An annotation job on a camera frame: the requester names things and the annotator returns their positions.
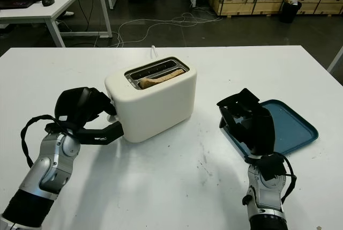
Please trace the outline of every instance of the toaster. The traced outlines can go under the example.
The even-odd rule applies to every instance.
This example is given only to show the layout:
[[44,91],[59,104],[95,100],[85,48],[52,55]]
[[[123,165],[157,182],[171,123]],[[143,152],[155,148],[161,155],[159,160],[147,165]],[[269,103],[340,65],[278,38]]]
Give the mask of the toaster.
[[190,117],[196,78],[196,69],[175,57],[122,69],[106,77],[106,90],[124,138],[142,142]]

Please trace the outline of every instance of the floor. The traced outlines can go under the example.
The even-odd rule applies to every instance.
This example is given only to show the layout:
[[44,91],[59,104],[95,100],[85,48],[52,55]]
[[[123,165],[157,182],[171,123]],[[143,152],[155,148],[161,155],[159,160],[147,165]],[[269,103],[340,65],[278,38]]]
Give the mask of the floor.
[[[92,9],[92,0],[79,0],[88,17]],[[220,18],[215,20],[206,0],[198,0],[201,9],[191,9],[189,0],[118,0],[114,10],[109,10],[112,31],[118,32],[124,47],[198,47],[198,46],[260,46],[260,45],[301,45],[323,67],[327,68],[343,45],[342,16],[298,16],[292,24],[278,21],[278,17],[246,16]],[[98,1],[94,0],[89,31],[104,30],[103,17]],[[63,19],[60,28],[64,31],[83,31],[86,19],[78,2],[69,8],[75,16]],[[159,24],[159,20],[184,20],[201,23]],[[134,22],[122,25],[130,20]],[[96,37],[64,38],[67,47],[93,47]],[[118,38],[98,39],[97,47],[117,47]],[[15,25],[6,34],[0,35],[0,55],[11,47],[54,47],[53,40],[43,24]],[[343,85],[343,63],[334,72],[334,77]]]

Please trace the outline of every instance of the white table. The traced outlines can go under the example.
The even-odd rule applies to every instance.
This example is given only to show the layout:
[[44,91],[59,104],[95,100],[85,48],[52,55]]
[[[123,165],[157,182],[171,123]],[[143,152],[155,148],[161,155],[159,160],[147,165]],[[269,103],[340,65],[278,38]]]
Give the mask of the white table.
[[[43,229],[249,229],[241,204],[248,165],[218,128],[216,106],[244,87],[261,101],[285,102],[319,131],[315,142],[288,156],[298,177],[284,204],[288,228],[340,228],[343,88],[324,68],[300,46],[156,51],[159,58],[176,56],[197,68],[192,116],[142,143],[120,138],[108,146],[83,145]],[[150,48],[16,48],[4,54],[0,211],[29,170],[19,136],[26,122],[53,114],[63,90],[89,86],[105,91],[106,75],[154,57]],[[47,122],[28,130],[33,159]],[[87,127],[107,125],[103,114]]]
[[35,3],[25,9],[9,9],[0,11],[1,24],[45,23],[57,47],[65,47],[62,36],[97,36],[111,38],[112,31],[108,18],[105,0],[100,0],[106,32],[66,32],[60,33],[55,19],[64,12],[75,0],[55,0],[51,6]]

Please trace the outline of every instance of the blue tray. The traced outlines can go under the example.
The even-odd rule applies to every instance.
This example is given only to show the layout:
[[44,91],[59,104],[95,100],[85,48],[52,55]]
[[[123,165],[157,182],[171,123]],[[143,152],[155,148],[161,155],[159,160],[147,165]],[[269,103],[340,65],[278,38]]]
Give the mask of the blue tray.
[[[261,105],[268,109],[273,117],[275,127],[275,151],[287,154],[310,144],[318,138],[317,129],[282,101],[267,100],[262,102]],[[224,131],[235,142],[244,156],[250,154],[245,143],[240,143],[236,140],[229,133],[227,127],[224,127]]]

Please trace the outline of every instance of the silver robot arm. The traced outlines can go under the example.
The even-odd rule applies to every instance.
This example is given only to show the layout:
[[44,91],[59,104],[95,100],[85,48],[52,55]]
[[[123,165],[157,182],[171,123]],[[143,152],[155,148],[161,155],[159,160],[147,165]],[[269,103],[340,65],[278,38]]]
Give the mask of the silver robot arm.
[[[243,198],[248,207],[251,230],[287,230],[282,206],[295,186],[296,176],[288,159],[274,152],[275,130],[273,118],[259,99],[248,89],[229,96],[217,103],[222,119],[219,127],[250,150],[245,161],[248,169],[249,187]],[[286,174],[286,161],[290,174]],[[292,181],[281,198],[286,176]]]
[[258,167],[254,165],[249,166],[248,177],[249,188],[242,203],[248,206],[251,230],[287,230],[286,217],[281,202],[281,192],[285,186],[286,177],[281,175],[266,181]]
[[[55,199],[68,182],[73,162],[81,144],[107,145],[124,132],[120,122],[104,129],[84,129],[101,112],[116,115],[110,99],[94,88],[64,91],[58,98],[55,117],[42,115],[28,121],[21,131],[21,145],[30,171],[0,216],[0,230],[34,230],[41,225]],[[27,128],[38,120],[53,120],[47,124],[40,153],[35,163],[28,155],[25,142]]]
[[80,142],[64,133],[45,136],[40,153],[0,217],[0,230],[41,229],[42,222],[70,179]]

